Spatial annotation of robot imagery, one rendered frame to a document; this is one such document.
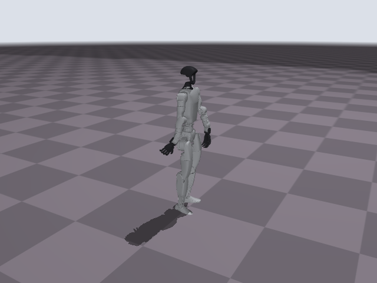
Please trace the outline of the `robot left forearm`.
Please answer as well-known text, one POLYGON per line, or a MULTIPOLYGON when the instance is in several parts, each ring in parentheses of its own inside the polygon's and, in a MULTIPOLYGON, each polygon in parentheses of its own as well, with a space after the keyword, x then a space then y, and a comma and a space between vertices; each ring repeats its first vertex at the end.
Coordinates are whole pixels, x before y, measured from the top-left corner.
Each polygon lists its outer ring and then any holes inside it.
POLYGON ((204 115, 201 115, 200 118, 201 118, 201 120, 203 122, 204 131, 207 132, 208 128, 211 128, 210 127, 210 122, 208 120, 207 112, 204 115))

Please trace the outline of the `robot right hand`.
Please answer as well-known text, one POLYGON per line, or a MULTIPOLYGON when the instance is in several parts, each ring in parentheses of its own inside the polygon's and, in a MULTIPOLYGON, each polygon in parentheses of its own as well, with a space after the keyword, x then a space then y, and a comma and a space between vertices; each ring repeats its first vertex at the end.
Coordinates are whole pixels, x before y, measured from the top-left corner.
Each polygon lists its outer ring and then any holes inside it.
POLYGON ((173 143, 172 143, 173 139, 174 139, 174 138, 172 138, 172 139, 170 140, 170 143, 167 144, 163 149, 160 150, 162 154, 165 154, 166 156, 168 156, 168 154, 169 154, 170 152, 171 152, 171 154, 173 154, 173 149, 174 149, 174 146, 176 145, 176 144, 173 144, 173 143), (162 151, 163 151, 163 152, 162 152, 162 151), (166 154, 166 153, 167 153, 167 154, 166 154))

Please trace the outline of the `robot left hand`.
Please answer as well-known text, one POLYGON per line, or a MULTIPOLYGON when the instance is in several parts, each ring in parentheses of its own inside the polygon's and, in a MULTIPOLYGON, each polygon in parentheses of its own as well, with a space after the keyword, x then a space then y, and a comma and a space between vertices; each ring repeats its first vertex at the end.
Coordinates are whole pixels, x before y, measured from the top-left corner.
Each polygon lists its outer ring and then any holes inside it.
POLYGON ((204 132, 205 133, 205 136, 204 136, 204 141, 201 145, 203 145, 202 147, 203 148, 208 148, 210 143, 211 143, 211 138, 210 138, 210 133, 211 133, 211 128, 208 128, 208 131, 207 132, 204 132))

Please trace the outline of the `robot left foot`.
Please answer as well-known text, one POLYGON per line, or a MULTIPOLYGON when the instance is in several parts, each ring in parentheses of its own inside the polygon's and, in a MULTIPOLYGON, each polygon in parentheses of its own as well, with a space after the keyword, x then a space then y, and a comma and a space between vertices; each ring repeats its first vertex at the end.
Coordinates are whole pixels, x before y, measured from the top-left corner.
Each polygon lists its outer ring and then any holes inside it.
POLYGON ((188 197, 185 198, 184 203, 199 203, 199 202, 201 202, 201 199, 194 198, 194 197, 190 196, 190 198, 188 198, 188 197))

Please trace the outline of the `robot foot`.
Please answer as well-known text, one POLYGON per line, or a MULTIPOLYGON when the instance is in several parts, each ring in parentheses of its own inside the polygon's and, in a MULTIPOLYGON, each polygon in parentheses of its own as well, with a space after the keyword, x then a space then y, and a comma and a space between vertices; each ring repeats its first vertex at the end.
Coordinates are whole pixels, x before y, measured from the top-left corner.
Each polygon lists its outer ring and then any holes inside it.
POLYGON ((185 198, 184 203, 199 203, 199 202, 201 202, 201 199, 194 198, 194 197, 190 196, 190 198, 188 198, 188 197, 185 198))
POLYGON ((176 209, 176 210, 179 210, 180 212, 185 213, 185 214, 187 214, 187 215, 192 215, 192 214, 193 214, 193 213, 192 213, 190 210, 188 210, 185 206, 182 206, 182 208, 180 208, 180 207, 178 206, 178 204, 175 205, 175 209, 176 209))

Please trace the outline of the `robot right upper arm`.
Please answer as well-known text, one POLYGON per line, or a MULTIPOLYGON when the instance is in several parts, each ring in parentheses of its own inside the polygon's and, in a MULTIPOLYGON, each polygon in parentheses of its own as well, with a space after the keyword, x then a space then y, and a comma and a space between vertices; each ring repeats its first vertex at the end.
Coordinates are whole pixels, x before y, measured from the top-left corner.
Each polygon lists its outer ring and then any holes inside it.
POLYGON ((187 92, 182 91, 182 92, 178 93, 178 95, 177 95, 177 119, 179 117, 182 117, 184 119, 183 124, 185 124, 187 122, 187 118, 185 116, 183 116, 183 114, 185 112, 185 106, 186 106, 187 99, 188 99, 187 92))

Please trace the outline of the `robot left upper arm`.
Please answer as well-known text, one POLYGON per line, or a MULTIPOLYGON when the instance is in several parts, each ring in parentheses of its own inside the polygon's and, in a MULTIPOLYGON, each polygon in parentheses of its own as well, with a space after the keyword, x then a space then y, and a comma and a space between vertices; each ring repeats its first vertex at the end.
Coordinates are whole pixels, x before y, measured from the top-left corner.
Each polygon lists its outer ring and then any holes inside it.
POLYGON ((199 94, 199 104, 198 104, 198 113, 201 114, 201 115, 204 115, 206 112, 207 112, 207 109, 202 106, 202 100, 201 100, 201 97, 200 97, 200 90, 198 87, 195 87, 198 91, 198 94, 199 94))

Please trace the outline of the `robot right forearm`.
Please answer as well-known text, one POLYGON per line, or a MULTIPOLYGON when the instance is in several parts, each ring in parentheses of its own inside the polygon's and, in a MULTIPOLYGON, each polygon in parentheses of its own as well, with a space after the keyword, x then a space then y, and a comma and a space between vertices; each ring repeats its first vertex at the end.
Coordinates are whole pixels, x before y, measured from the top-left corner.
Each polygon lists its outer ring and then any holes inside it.
POLYGON ((181 134, 182 134, 182 131, 183 131, 183 122, 184 122, 184 119, 182 117, 179 117, 176 121, 176 130, 175 130, 175 134, 174 134, 174 139, 172 141, 173 144, 177 144, 177 142, 181 139, 181 134))

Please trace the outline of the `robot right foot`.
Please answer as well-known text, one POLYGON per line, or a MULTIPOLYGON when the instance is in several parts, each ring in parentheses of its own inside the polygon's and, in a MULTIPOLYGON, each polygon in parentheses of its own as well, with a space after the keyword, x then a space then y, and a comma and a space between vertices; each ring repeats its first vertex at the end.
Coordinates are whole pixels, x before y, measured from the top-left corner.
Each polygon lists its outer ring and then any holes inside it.
POLYGON ((185 213, 185 214, 187 214, 187 215, 192 215, 192 214, 193 214, 193 213, 192 213, 190 210, 188 210, 185 206, 182 206, 182 208, 180 208, 180 207, 178 206, 178 204, 175 205, 175 209, 176 209, 176 210, 179 210, 180 212, 185 213))

